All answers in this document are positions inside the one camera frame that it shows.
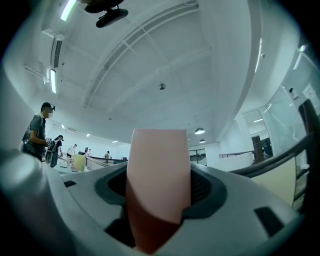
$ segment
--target ceiling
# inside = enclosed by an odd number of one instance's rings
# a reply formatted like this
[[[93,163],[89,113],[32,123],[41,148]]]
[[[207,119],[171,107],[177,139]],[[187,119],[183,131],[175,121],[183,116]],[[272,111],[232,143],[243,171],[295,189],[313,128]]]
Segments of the ceiling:
[[[49,101],[56,122],[124,143],[134,128],[186,129],[190,147],[217,141],[254,76],[261,28],[252,30],[247,1],[126,0],[129,15],[106,28],[95,26],[101,13],[81,4],[60,20],[65,2],[52,1],[41,16],[41,30],[65,35],[57,94],[38,79],[32,108]],[[45,74],[35,58],[27,64]],[[205,133],[195,136],[198,127]]]

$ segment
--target smoke detector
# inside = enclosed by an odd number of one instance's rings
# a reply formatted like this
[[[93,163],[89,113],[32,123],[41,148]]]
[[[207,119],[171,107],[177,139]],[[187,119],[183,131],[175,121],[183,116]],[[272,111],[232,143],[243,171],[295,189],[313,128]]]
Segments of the smoke detector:
[[[166,85],[165,85],[164,83],[160,83],[160,84],[159,84],[159,89],[160,89],[160,90],[166,89]]]

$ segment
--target pink object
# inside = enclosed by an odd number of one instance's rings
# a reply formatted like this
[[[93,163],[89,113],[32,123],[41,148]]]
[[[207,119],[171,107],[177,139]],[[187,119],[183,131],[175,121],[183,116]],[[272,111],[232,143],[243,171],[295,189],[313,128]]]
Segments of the pink object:
[[[151,254],[177,231],[182,210],[191,204],[186,131],[135,129],[126,175],[136,249]]]

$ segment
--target cap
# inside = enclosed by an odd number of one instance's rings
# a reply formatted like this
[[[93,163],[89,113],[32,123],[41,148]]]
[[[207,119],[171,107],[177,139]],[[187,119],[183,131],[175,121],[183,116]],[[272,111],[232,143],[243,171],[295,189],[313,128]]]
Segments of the cap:
[[[42,104],[41,109],[48,107],[51,108],[52,110],[56,110],[56,106],[54,106],[53,104],[49,103],[49,102],[45,102]]]

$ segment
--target gray t-shirt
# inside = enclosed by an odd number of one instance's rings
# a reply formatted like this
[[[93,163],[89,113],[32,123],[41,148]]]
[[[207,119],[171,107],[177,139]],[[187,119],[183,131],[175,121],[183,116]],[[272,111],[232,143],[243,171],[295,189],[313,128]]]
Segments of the gray t-shirt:
[[[36,136],[41,140],[45,140],[46,139],[46,134],[45,134],[46,120],[43,119],[42,121],[41,119],[42,117],[40,115],[35,115],[30,123],[30,130],[36,131],[37,132]],[[36,144],[28,140],[25,147],[27,151],[34,153],[38,156],[42,156],[46,146],[44,144]]]

